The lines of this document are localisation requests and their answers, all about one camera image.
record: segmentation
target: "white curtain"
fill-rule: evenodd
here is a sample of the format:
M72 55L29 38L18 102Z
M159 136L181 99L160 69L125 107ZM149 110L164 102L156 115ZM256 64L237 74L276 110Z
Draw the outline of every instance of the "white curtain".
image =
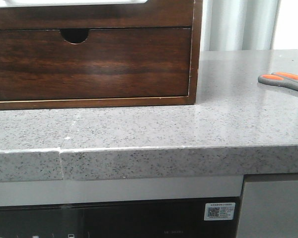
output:
M204 0L202 51L268 50L279 0Z

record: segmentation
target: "white drawer handle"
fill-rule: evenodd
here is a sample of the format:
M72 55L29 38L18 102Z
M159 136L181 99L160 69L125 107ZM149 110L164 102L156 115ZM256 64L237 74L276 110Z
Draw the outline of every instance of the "white drawer handle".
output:
M145 3L148 0L0 0L0 7Z

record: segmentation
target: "dark wood cabinet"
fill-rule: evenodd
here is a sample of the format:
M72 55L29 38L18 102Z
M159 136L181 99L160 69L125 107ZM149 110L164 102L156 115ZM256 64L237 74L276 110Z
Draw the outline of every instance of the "dark wood cabinet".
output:
M0 8L0 110L195 102L201 0Z

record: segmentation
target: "wooden drawer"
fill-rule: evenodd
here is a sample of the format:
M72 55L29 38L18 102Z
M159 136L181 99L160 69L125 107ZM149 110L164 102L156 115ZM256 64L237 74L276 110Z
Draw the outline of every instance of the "wooden drawer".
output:
M0 30L192 26L193 2L0 8Z
M0 110L193 104L202 0L0 8Z

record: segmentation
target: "qr code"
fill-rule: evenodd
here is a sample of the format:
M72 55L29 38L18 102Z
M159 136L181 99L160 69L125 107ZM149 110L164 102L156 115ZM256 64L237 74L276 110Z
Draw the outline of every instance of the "qr code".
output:
M208 208L208 217L219 217L220 208L219 207L209 207Z

